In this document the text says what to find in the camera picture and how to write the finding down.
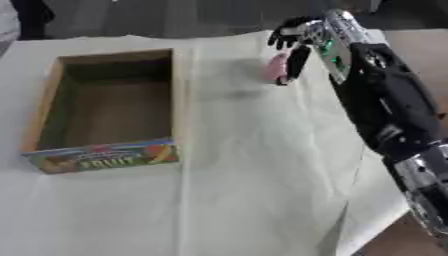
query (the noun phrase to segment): robotic hand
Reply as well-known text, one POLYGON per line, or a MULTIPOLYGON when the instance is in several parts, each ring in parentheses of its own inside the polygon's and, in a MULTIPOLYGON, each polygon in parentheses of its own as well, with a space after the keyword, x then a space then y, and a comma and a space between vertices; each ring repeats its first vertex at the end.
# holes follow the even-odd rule
POLYGON ((314 48, 359 135, 382 156, 415 218, 448 248, 448 143, 440 132, 444 115, 416 75, 342 10, 287 20, 268 44, 279 50, 295 45, 278 85, 300 75, 314 48))

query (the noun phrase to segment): small pink object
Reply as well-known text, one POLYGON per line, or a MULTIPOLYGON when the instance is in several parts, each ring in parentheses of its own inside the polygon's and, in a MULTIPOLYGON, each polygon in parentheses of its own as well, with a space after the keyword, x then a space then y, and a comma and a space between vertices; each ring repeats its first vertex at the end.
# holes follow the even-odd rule
POLYGON ((280 53, 269 62, 266 67, 266 78, 271 81, 277 81, 281 76, 286 76, 286 61, 288 55, 286 53, 280 53))

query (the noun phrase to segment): floor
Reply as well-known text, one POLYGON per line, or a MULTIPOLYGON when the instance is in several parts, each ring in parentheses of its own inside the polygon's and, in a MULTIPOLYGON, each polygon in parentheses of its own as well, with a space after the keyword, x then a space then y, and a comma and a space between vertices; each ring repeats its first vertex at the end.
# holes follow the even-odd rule
POLYGON ((369 0, 46 0, 56 12, 48 26, 55 38, 122 36, 211 37, 272 29, 286 17, 315 15, 341 7, 366 27, 448 27, 434 1, 386 0, 375 14, 362 12, 369 0))
POLYGON ((446 255, 408 214, 367 244, 356 256, 446 255))

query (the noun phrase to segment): open box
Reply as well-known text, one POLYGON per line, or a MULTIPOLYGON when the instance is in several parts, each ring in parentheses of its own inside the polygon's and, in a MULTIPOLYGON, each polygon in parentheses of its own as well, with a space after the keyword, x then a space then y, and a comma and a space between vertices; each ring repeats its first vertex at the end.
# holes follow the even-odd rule
POLYGON ((171 50, 59 57, 22 155, 47 173, 178 161, 171 50))

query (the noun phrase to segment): white paper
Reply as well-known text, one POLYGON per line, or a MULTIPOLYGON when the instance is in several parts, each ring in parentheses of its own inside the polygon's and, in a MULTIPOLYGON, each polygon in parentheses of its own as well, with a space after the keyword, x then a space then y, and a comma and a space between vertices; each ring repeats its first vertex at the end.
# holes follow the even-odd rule
POLYGON ((20 22, 10 0, 0 0, 0 42, 9 42, 20 34, 20 22))
POLYGON ((350 255, 381 232, 406 209, 401 195, 316 55, 291 86, 264 80, 268 35, 15 43, 0 60, 0 254, 350 255), (19 161, 56 56, 171 47, 182 166, 48 176, 19 161))

